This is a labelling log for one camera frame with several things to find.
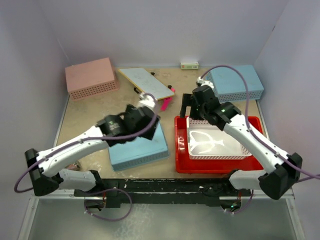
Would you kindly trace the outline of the light blue perforated basket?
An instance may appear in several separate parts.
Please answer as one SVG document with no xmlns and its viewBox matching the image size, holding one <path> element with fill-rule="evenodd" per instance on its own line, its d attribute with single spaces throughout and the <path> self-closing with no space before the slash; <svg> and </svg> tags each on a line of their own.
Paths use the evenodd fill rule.
<svg viewBox="0 0 320 240">
<path fill-rule="evenodd" d="M 253 65 L 234 65 L 244 77 L 248 91 L 241 77 L 233 70 L 226 67 L 218 67 L 211 70 L 205 79 L 211 81 L 214 86 L 214 94 L 220 103 L 245 101 L 247 95 L 251 100 L 261 98 L 264 87 Z"/>
</svg>

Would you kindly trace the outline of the white perforated basket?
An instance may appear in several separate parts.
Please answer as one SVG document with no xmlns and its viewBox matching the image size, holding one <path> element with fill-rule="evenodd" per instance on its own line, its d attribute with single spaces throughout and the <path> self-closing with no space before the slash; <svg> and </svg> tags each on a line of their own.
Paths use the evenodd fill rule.
<svg viewBox="0 0 320 240">
<path fill-rule="evenodd" d="M 252 155 L 237 140 L 206 120 L 187 117 L 186 130 L 192 160 L 244 160 Z"/>
</svg>

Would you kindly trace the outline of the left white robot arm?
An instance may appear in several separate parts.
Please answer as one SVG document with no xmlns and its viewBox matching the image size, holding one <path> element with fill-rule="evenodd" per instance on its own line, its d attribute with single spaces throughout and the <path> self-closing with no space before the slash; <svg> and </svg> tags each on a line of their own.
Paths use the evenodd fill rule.
<svg viewBox="0 0 320 240">
<path fill-rule="evenodd" d="M 124 112 L 107 115 L 81 135 L 48 150 L 25 152 L 32 190 L 37 197 L 58 189 L 74 189 L 98 196 L 106 189 L 96 170 L 85 172 L 67 166 L 95 152 L 136 138 L 152 140 L 160 117 L 159 108 L 127 105 Z"/>
</svg>

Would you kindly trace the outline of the red plastic tray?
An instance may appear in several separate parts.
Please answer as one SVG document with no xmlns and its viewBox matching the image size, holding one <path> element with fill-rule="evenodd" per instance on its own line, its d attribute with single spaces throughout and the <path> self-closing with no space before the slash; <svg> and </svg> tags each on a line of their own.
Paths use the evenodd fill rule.
<svg viewBox="0 0 320 240">
<path fill-rule="evenodd" d="M 232 170 L 262 170 L 263 167 L 252 155 L 243 160 L 195 160 L 190 159 L 188 151 L 186 118 L 176 116 L 175 134 L 175 169 L 182 174 L 227 174 Z"/>
</svg>

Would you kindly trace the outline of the pink perforated basket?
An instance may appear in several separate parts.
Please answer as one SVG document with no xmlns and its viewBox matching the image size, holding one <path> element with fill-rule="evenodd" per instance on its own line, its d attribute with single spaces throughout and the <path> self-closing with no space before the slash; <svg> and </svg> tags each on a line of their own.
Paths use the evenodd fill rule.
<svg viewBox="0 0 320 240">
<path fill-rule="evenodd" d="M 65 79 L 69 96 L 74 101 L 120 88 L 116 69 L 108 57 L 66 67 Z"/>
</svg>

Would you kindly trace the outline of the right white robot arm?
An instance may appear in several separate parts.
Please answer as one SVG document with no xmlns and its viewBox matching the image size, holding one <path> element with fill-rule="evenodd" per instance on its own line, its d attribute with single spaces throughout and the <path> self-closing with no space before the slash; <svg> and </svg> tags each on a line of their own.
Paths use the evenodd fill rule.
<svg viewBox="0 0 320 240">
<path fill-rule="evenodd" d="M 226 195 L 233 196 L 242 189 L 261 190 L 278 200 L 300 179 L 298 169 L 302 166 L 302 157 L 296 152 L 289 154 L 270 142 L 234 104 L 220 103 L 210 86 L 198 86 L 192 93 L 184 93 L 180 117 L 186 116 L 187 107 L 190 107 L 191 119 L 205 120 L 233 137 L 263 168 L 232 171 L 222 183 Z"/>
</svg>

